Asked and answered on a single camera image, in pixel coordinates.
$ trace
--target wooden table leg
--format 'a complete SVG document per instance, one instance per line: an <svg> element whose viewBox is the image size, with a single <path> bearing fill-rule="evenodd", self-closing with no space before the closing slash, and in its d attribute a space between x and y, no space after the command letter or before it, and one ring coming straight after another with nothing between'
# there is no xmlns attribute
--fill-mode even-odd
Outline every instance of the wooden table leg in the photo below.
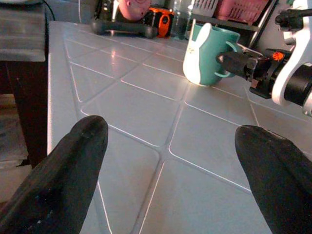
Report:
<svg viewBox="0 0 312 234"><path fill-rule="evenodd" d="M6 67L34 168L47 155L47 62L7 61Z"/></svg>

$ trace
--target bunny ear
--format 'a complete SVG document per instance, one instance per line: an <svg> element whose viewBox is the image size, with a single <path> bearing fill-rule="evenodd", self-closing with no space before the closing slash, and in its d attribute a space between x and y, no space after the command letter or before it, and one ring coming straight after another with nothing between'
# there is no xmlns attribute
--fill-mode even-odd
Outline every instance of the bunny ear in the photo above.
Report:
<svg viewBox="0 0 312 234"><path fill-rule="evenodd" d="M200 32L196 39L196 45L198 47L204 44L204 42L206 41L206 39L208 38L210 34L211 29L212 29L212 25L210 23L204 24L204 26L200 29Z"/></svg>

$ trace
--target table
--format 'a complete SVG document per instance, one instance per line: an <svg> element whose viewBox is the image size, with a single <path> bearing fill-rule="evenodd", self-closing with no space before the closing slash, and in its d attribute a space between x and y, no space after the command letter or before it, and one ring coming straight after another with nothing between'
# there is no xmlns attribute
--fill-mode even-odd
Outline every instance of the table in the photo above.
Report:
<svg viewBox="0 0 312 234"><path fill-rule="evenodd" d="M186 42L97 36L64 22L49 30L48 151L84 116L109 124L82 234L271 233L234 134L242 124L259 125L312 159L312 120L300 107L261 99L239 77L213 87L189 83Z"/></svg>
<svg viewBox="0 0 312 234"><path fill-rule="evenodd" d="M0 4L0 94L14 94L32 167L47 152L46 39L42 4Z"/></svg>

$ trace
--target teal mug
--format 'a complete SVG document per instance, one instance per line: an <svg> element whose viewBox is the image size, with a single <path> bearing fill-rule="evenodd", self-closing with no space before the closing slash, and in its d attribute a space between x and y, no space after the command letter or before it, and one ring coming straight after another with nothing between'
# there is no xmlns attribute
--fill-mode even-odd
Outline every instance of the teal mug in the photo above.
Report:
<svg viewBox="0 0 312 234"><path fill-rule="evenodd" d="M194 19L183 62L185 77L192 83L205 86L233 77L234 74L225 71L215 57L221 52L241 52L237 44L239 38L239 33L213 27L210 23L198 25Z"/></svg>

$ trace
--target shelf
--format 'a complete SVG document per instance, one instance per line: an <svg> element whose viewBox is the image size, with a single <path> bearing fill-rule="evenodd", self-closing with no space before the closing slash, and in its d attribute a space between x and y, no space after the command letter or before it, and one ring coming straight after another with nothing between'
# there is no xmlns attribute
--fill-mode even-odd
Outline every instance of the shelf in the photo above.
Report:
<svg viewBox="0 0 312 234"><path fill-rule="evenodd" d="M199 20L199 21L203 21L203 22L228 26L228 27L232 27L232 28L239 28L239 29L244 29L244 30L253 31L253 32L258 32L260 30L260 28L257 26L249 26L249 25L243 24L243 23L225 21L225 20L215 19L215 18L211 18L211 17L207 17L207 16L192 14L191 18Z"/></svg>

